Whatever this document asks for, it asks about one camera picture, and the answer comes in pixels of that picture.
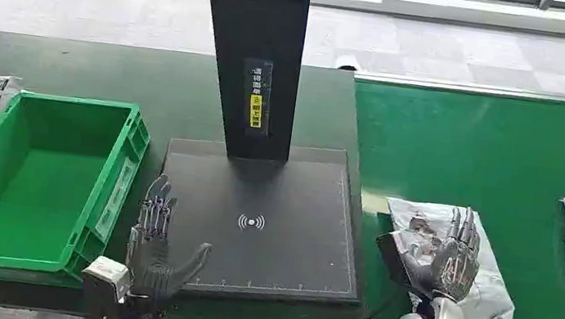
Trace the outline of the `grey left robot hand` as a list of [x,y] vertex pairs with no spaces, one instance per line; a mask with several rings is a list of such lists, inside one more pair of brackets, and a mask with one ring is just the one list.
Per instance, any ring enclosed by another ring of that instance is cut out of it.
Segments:
[[177,206],[171,190],[172,183],[165,173],[149,185],[128,242],[125,263],[131,273],[130,292],[153,303],[167,301],[195,278],[208,262],[213,248],[204,242],[182,265],[168,261],[170,221]]

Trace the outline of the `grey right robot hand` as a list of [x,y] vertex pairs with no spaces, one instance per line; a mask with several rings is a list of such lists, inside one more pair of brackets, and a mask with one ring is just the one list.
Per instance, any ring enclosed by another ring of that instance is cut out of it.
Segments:
[[464,299],[478,273],[480,236],[474,212],[452,209],[447,233],[439,237],[420,216],[408,228],[376,238],[379,254],[398,285],[421,299]]

